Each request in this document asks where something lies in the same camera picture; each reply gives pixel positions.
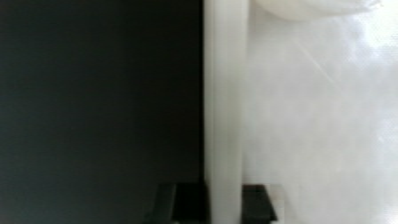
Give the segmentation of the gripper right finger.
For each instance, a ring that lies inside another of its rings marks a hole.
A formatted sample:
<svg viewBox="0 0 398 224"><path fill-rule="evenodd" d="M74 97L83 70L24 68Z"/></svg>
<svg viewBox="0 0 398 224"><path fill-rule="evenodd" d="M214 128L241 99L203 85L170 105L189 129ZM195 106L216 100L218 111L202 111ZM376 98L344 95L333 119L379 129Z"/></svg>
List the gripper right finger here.
<svg viewBox="0 0 398 224"><path fill-rule="evenodd" d="M246 185L242 192L242 224L273 224L278 220L267 187Z"/></svg>

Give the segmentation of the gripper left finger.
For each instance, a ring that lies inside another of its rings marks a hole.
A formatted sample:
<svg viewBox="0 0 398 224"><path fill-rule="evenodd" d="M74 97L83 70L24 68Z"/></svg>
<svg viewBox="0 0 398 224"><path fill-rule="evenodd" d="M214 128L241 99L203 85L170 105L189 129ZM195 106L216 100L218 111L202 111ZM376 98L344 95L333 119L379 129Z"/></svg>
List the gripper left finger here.
<svg viewBox="0 0 398 224"><path fill-rule="evenodd" d="M161 184L143 224L207 224L207 205L207 186L202 183Z"/></svg>

